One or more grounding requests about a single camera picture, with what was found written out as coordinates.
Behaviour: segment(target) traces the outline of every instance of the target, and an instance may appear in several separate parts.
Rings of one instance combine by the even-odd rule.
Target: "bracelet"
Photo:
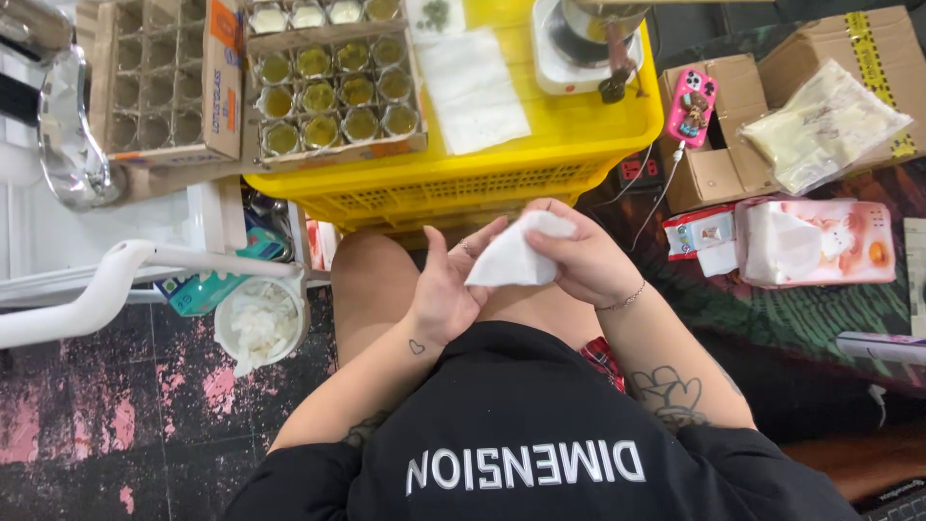
[[[637,297],[639,297],[640,294],[643,293],[643,290],[645,287],[646,287],[646,279],[643,279],[643,285],[640,286],[640,289],[638,289],[636,293],[631,295],[629,299],[624,300],[623,303],[614,304],[613,306],[608,306],[606,308],[595,308],[594,310],[595,311],[614,311],[614,310],[626,308],[627,306],[630,306],[631,304],[633,304],[635,300],[637,300]]]

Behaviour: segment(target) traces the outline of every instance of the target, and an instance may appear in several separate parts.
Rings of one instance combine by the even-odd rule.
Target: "leg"
[[[555,283],[500,287],[476,322],[504,320],[545,331],[575,349],[601,337],[594,307],[567,295]]]
[[[334,337],[344,367],[402,320],[415,296],[418,268],[392,239],[368,232],[348,235],[332,263]]]

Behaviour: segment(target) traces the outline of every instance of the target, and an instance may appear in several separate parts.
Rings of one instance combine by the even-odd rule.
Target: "green herbs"
[[[427,28],[444,32],[444,27],[447,25],[447,16],[450,14],[450,5],[446,3],[446,0],[432,0],[421,8],[421,12],[428,19],[418,22],[419,29]]]

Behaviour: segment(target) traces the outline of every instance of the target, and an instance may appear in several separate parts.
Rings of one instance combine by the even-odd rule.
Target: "teal box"
[[[244,223],[247,247],[235,252],[238,257],[269,261],[283,250],[284,239],[276,232],[257,225],[252,219],[245,219]],[[220,302],[250,277],[231,273],[219,277],[218,273],[213,272],[206,280],[196,274],[155,282],[155,286],[180,316],[200,316],[216,309]]]

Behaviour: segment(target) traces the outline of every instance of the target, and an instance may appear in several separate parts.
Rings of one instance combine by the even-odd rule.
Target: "red plaid fabric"
[[[598,337],[595,340],[585,344],[579,353],[589,361],[599,373],[607,376],[618,391],[624,392],[624,376],[620,373],[618,361],[614,360],[611,354],[611,347],[607,344],[604,337]]]

